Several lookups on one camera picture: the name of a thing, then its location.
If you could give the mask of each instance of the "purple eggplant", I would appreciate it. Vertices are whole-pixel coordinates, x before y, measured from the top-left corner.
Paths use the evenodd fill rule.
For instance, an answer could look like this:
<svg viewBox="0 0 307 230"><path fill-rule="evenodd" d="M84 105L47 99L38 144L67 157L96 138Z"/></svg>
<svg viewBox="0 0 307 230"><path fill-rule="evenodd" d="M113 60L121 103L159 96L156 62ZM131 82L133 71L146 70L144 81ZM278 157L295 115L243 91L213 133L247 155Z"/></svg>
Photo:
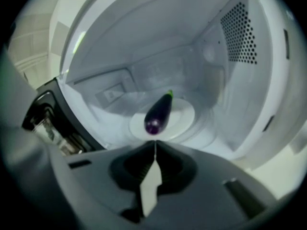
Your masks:
<svg viewBox="0 0 307 230"><path fill-rule="evenodd" d="M150 108L144 119L147 133L156 135L165 129L172 109L172 100L173 91L169 90Z"/></svg>

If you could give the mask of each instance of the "perforated panel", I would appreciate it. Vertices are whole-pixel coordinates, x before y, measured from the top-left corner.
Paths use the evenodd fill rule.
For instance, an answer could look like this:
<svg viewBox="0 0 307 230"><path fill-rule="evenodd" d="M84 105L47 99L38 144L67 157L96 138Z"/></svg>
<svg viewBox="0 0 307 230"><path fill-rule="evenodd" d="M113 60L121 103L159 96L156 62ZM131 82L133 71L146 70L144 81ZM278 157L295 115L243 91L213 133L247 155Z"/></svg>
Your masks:
<svg viewBox="0 0 307 230"><path fill-rule="evenodd" d="M245 4L239 2L221 19L229 61L257 64L254 28Z"/></svg>

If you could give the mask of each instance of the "ventilation holes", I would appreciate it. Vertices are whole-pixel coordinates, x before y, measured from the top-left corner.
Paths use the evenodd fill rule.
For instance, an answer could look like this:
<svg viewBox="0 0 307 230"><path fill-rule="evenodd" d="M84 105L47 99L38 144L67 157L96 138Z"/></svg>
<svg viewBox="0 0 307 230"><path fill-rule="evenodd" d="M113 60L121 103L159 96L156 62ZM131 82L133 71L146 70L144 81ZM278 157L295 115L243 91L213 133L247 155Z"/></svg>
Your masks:
<svg viewBox="0 0 307 230"><path fill-rule="evenodd" d="M221 19L226 37L228 60L257 64L254 29L243 3L238 3Z"/></svg>

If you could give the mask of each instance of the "white plate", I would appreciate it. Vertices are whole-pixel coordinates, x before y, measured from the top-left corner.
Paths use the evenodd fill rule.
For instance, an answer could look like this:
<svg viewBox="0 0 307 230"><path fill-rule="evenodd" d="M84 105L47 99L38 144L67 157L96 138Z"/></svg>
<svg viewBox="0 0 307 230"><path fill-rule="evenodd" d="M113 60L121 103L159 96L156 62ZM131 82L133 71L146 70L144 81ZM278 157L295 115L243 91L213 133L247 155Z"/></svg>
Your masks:
<svg viewBox="0 0 307 230"><path fill-rule="evenodd" d="M150 135L145 130L144 119L153 104L154 103L151 103L142 108L140 111L134 114L130 120L130 131L140 140L171 140L184 133L194 121L195 111L193 106L185 100L174 98L169 121L165 130L163 130L160 134Z"/></svg>

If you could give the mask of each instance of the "eggplant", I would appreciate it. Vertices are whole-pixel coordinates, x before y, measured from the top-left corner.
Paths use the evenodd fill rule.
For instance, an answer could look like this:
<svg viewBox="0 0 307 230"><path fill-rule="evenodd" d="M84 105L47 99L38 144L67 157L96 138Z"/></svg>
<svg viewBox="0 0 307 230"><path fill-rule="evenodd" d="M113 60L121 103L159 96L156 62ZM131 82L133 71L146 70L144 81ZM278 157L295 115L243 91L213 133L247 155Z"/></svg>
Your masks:
<svg viewBox="0 0 307 230"><path fill-rule="evenodd" d="M144 119L147 133L157 135L165 129L172 109L172 100L173 91L169 90L150 108Z"/></svg>

